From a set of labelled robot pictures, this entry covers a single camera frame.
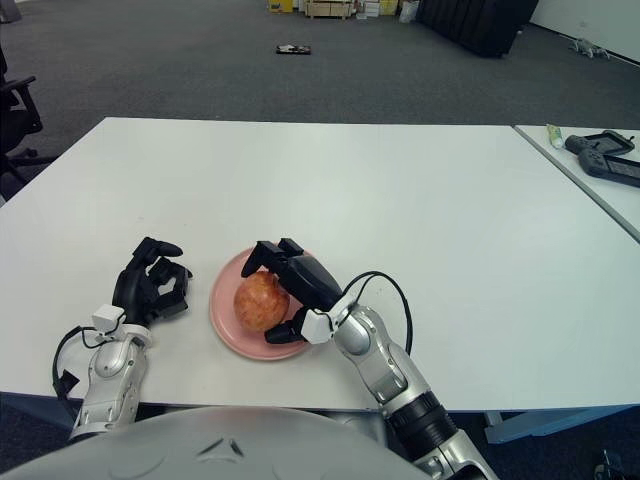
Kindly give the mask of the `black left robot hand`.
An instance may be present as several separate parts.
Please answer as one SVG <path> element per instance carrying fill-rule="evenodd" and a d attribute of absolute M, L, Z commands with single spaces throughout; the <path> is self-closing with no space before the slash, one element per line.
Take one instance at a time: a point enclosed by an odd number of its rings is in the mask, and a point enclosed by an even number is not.
<path fill-rule="evenodd" d="M 158 319 L 167 319 L 188 309 L 186 300 L 193 274 L 172 261 L 183 250 L 169 242 L 145 237 L 120 272 L 112 304 L 124 310 L 125 324 L 148 328 Z"/>

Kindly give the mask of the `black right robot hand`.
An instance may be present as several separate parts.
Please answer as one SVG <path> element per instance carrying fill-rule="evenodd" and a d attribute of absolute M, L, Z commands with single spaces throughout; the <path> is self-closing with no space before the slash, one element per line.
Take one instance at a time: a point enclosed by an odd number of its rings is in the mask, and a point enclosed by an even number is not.
<path fill-rule="evenodd" d="M 274 345 L 328 342 L 337 329 L 338 315 L 345 310 L 339 304 L 343 291 L 334 277 L 291 238 L 257 242 L 241 276 L 247 278 L 261 268 L 274 274 L 279 285 L 301 304 L 290 320 L 266 331 L 265 341 Z"/>

